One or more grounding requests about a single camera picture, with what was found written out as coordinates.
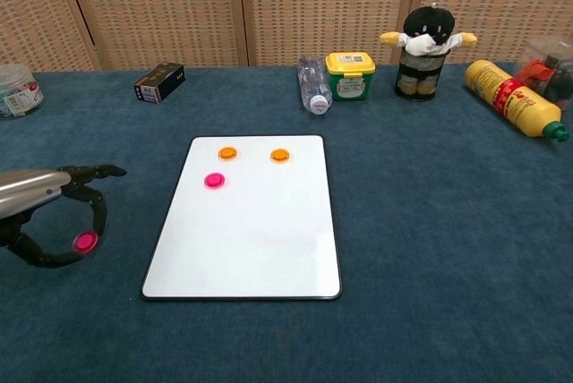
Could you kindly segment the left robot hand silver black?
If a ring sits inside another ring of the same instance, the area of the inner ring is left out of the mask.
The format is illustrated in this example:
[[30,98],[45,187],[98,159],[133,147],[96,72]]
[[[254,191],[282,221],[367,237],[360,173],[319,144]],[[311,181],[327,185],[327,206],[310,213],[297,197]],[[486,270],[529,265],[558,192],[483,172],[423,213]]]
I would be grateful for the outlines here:
[[[82,260],[98,244],[107,222],[107,204],[103,194],[87,184],[94,179],[126,174],[126,170],[114,165],[63,166],[2,173],[1,246],[39,268],[61,268]],[[35,210],[61,196],[89,203],[93,227],[75,237],[72,251],[47,253],[21,228],[31,220]]]

